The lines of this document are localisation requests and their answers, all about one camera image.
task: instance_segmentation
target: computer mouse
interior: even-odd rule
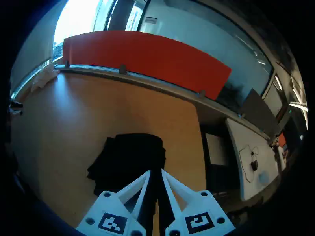
[[[253,171],[256,171],[258,169],[258,161],[257,160],[251,162],[250,165],[252,166]]]

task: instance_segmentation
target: white cloth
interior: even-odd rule
[[[59,74],[59,70],[55,70],[54,65],[52,63],[45,66],[35,77],[35,80],[31,87],[31,92],[35,91],[37,87],[43,88],[48,81],[56,78]]]

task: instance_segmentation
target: black square marker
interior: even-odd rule
[[[126,223],[126,217],[104,213],[100,223],[98,224],[98,228],[117,234],[124,234]]]
[[[185,217],[189,234],[198,233],[214,227],[214,224],[207,212]]]

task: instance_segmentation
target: red object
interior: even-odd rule
[[[283,148],[283,146],[286,144],[286,142],[287,141],[285,140],[283,133],[281,133],[279,136],[279,146]]]
[[[99,31],[63,43],[63,61],[119,68],[161,79],[215,100],[231,68],[187,44],[148,33]]]

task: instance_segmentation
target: window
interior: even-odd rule
[[[234,111],[251,89],[262,95],[273,73],[269,60],[243,30],[195,1],[151,0],[140,32],[186,43],[230,67],[232,72],[216,101]]]
[[[62,56],[65,38],[93,31],[99,4],[100,0],[69,0],[67,2],[55,30],[53,60]]]
[[[28,81],[30,81],[31,78],[33,78],[38,72],[41,71],[46,65],[49,64],[49,60],[44,61],[42,64],[37,66],[34,70],[32,70],[28,75],[25,76],[25,78],[22,80],[20,85],[16,88],[16,90],[11,94],[11,98],[14,99],[15,96],[21,91],[21,89],[27,84]]]
[[[136,6],[136,2],[132,7],[130,16],[127,21],[126,31],[137,31],[139,21],[142,15],[142,9]]]
[[[105,30],[137,31],[145,5],[144,0],[114,0]]]

